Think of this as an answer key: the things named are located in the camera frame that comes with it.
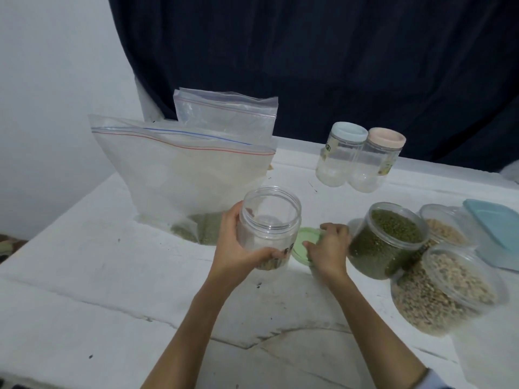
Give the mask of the dark blue curtain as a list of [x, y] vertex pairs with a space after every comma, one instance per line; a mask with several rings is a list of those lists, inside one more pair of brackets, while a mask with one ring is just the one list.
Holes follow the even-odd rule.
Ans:
[[278, 97], [276, 136], [387, 128], [401, 156], [498, 172], [519, 160], [519, 0], [108, 0], [167, 119], [178, 88]]

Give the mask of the open jar of green beans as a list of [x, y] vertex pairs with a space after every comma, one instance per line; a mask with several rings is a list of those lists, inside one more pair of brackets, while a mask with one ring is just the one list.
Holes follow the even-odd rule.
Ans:
[[395, 203], [374, 203], [352, 238], [348, 259], [361, 274], [387, 280], [429, 238], [429, 226], [417, 214]]

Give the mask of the person's right hand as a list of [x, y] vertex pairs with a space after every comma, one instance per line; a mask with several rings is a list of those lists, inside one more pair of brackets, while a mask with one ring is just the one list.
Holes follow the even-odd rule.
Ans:
[[322, 250], [319, 261], [312, 261], [322, 281], [332, 287], [336, 283], [348, 279], [346, 258], [351, 235], [349, 227], [340, 223], [323, 223], [320, 225]]

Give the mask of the large zip bag with beans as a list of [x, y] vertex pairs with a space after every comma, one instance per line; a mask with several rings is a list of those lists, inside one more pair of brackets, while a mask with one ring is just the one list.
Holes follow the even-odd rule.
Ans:
[[274, 137], [89, 115], [91, 132], [125, 182], [140, 223], [216, 245], [223, 212], [266, 179]]

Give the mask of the clear plastic jar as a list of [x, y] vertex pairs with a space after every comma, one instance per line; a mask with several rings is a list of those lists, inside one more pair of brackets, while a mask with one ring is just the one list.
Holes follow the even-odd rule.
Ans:
[[302, 222], [297, 196], [278, 186], [263, 186], [248, 192], [239, 214], [237, 240], [249, 251], [274, 248], [277, 253], [258, 270], [274, 271], [289, 261]]

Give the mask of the small open jar of grains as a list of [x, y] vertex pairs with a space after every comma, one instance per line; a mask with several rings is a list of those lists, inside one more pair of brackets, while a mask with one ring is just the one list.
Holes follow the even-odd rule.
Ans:
[[418, 212], [429, 227], [429, 240], [422, 251], [440, 244], [476, 249], [478, 246], [475, 226], [458, 209], [441, 204], [425, 204]]

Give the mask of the person's left hand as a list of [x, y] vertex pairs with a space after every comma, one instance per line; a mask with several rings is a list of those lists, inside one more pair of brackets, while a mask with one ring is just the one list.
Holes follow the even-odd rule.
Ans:
[[251, 252], [243, 248], [237, 239], [237, 226], [243, 201], [224, 212], [219, 228], [213, 263], [208, 279], [221, 287], [235, 289], [253, 269], [264, 262], [251, 262]]

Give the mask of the clear jar with pink lid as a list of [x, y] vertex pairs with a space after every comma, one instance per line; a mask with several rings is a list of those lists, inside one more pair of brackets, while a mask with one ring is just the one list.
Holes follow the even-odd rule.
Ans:
[[371, 128], [354, 161], [348, 183], [361, 193], [372, 193], [385, 182], [406, 143], [394, 130]]

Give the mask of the large open jar of grains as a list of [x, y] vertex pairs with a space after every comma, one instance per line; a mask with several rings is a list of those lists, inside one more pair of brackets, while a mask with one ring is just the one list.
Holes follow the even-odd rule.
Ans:
[[446, 243], [432, 246], [391, 280], [391, 296], [412, 327], [442, 337], [509, 300], [497, 270], [477, 252]]

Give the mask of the person's right forearm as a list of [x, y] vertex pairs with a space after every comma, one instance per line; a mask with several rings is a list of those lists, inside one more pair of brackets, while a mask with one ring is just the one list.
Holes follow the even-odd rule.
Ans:
[[341, 307], [376, 389], [416, 389], [429, 369], [377, 314], [346, 272], [321, 276]]

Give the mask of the person's left forearm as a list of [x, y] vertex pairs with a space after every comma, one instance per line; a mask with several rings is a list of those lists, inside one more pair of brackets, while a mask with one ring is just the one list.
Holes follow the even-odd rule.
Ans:
[[195, 389], [218, 315], [245, 278], [224, 273], [208, 276], [141, 389]]

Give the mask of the clear jar with blue lid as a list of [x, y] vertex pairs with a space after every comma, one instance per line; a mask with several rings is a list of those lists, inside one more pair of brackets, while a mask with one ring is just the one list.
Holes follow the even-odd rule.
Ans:
[[321, 183], [333, 188], [347, 183], [354, 167], [355, 156], [367, 136], [368, 131], [358, 124], [350, 122], [333, 124], [315, 168], [315, 175]]

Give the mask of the container with blue lid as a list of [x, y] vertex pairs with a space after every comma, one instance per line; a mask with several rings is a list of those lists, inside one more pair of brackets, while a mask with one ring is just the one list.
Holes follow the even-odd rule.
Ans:
[[463, 212], [478, 234], [477, 253], [490, 266], [519, 273], [519, 213], [502, 204], [466, 199]]

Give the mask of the small empty zip bag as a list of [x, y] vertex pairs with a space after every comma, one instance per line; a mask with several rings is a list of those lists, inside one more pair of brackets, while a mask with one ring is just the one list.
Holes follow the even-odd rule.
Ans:
[[173, 100], [179, 123], [188, 129], [208, 130], [254, 145], [272, 144], [278, 97], [180, 88]]

